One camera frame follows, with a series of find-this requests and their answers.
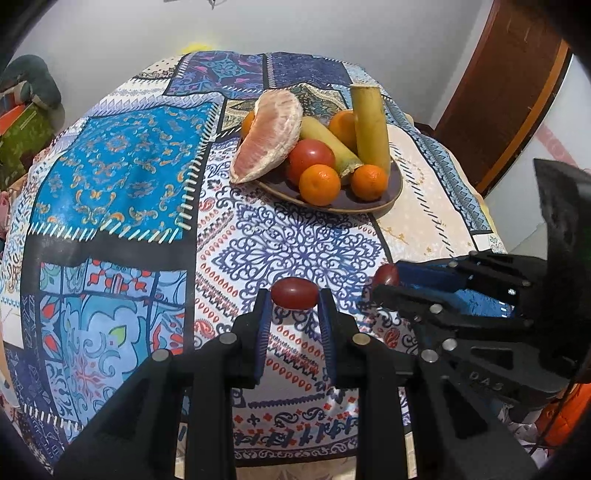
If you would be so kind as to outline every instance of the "cherry tomato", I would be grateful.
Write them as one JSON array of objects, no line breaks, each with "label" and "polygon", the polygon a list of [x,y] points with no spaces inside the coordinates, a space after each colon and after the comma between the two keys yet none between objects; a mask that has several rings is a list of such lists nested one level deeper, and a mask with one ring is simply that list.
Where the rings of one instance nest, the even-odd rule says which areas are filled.
[{"label": "cherry tomato", "polygon": [[375,288],[378,285],[391,285],[394,287],[400,285],[400,276],[398,275],[398,268],[396,265],[386,263],[376,270],[374,279],[372,280],[372,288]]},{"label": "cherry tomato", "polygon": [[300,176],[308,167],[323,164],[334,168],[336,164],[335,154],[330,147],[313,138],[300,140],[287,159],[287,178],[295,185],[300,183]]},{"label": "cherry tomato", "polygon": [[310,310],[318,303],[318,286],[310,280],[287,277],[271,287],[271,299],[286,310]]}]

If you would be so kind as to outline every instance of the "fruit plate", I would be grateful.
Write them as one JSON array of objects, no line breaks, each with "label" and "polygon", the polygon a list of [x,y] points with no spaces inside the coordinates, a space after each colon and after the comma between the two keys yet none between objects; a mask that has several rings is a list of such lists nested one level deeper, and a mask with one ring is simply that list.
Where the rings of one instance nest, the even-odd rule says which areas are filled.
[{"label": "fruit plate", "polygon": [[364,202],[353,195],[350,186],[342,187],[336,200],[326,207],[317,207],[305,202],[295,186],[285,176],[285,166],[271,170],[260,179],[255,180],[263,190],[287,202],[308,207],[315,210],[324,210],[333,213],[369,213],[385,209],[391,206],[402,192],[402,175],[395,161],[391,163],[388,188],[384,194],[374,202]]}]

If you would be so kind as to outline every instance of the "orange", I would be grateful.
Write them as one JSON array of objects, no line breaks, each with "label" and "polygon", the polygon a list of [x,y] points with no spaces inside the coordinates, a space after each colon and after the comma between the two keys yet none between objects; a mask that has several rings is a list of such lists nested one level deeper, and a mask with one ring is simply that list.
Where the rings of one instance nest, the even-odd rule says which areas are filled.
[{"label": "orange", "polygon": [[334,202],[339,192],[339,174],[327,165],[312,165],[300,176],[300,194],[312,205],[325,207]]},{"label": "orange", "polygon": [[351,189],[357,198],[368,202],[379,199],[388,188],[388,176],[376,165],[363,165],[353,173]]},{"label": "orange", "polygon": [[251,130],[252,123],[254,122],[254,120],[255,111],[251,110],[250,112],[248,112],[248,115],[244,117],[244,120],[242,121],[242,127],[240,128],[240,136],[243,140],[246,138],[248,132]]},{"label": "orange", "polygon": [[329,130],[351,152],[357,153],[357,135],[355,134],[355,114],[353,110],[337,113],[329,123]]}]

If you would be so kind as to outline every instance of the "tablecloth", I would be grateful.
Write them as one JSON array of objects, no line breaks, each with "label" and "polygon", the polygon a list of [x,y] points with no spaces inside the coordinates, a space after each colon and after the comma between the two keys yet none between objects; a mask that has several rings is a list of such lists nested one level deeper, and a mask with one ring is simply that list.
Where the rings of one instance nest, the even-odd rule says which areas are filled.
[{"label": "tablecloth", "polygon": [[[375,80],[305,54],[172,57],[106,96],[37,158],[0,268],[0,372],[15,427],[49,469],[153,350],[201,347],[279,278],[331,288],[361,331],[414,353],[408,323],[369,301],[375,270],[502,251],[453,155],[383,89],[404,181],[392,208],[334,215],[230,184],[241,121],[264,90],[289,89],[326,123],[351,108],[352,83]],[[350,470],[357,398],[330,385],[315,312],[276,307],[261,385],[233,391],[238,466],[335,458],[320,470],[311,463],[303,478],[334,475],[326,465]],[[391,400],[404,405],[404,393]],[[265,468],[269,478],[301,474]]]}]

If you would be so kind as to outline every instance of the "wooden door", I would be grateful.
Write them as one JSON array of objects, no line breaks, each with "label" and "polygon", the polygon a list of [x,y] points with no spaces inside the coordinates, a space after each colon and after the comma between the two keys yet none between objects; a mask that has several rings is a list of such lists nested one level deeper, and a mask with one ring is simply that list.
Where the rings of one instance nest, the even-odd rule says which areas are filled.
[{"label": "wooden door", "polygon": [[509,167],[564,71],[568,48],[547,21],[496,0],[434,136],[486,192]]}]

